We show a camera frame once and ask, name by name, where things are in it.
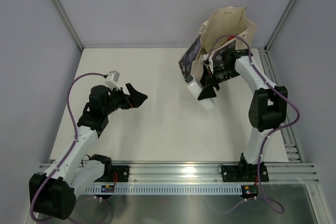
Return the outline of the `clear bottle black cap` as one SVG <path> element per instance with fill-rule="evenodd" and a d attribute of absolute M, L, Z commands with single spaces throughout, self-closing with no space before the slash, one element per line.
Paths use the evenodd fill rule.
<path fill-rule="evenodd" d="M 194 76 L 187 76 L 184 80 L 187 84 L 187 89 L 189 90 L 189 92 L 206 111 L 209 111 L 215 107 L 215 102 L 212 98 L 207 98 L 203 100 L 198 99 L 203 90 L 203 86 Z"/>

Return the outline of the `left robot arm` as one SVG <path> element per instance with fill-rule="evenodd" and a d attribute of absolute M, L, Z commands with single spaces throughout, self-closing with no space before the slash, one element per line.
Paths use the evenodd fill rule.
<path fill-rule="evenodd" d="M 96 144 L 105 127 L 108 116 L 118 109 L 140 107 L 148 98 L 130 83 L 128 94 L 122 89 L 110 89 L 98 85 L 91 88 L 89 101 L 75 125 L 75 135 L 55 162 L 43 174 L 34 174 L 29 180 L 30 216 L 38 222 L 36 213 L 47 218 L 67 219 L 75 208 L 77 198 L 95 180 L 108 181 L 113 174 L 111 159 L 98 157 L 77 171 L 80 161 Z"/>

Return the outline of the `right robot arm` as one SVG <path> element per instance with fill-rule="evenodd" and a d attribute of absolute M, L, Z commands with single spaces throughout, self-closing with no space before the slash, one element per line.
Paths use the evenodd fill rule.
<path fill-rule="evenodd" d="M 198 100 L 216 97 L 219 84 L 242 77 L 253 97 L 248 110 L 252 131 L 246 149 L 236 165 L 221 165 L 224 182 L 267 182 L 264 152 L 267 140 L 287 116 L 288 90 L 270 81 L 257 67 L 249 49 L 227 49 L 221 53 L 222 64 L 211 68 L 210 60 L 203 61 L 201 92 Z"/>

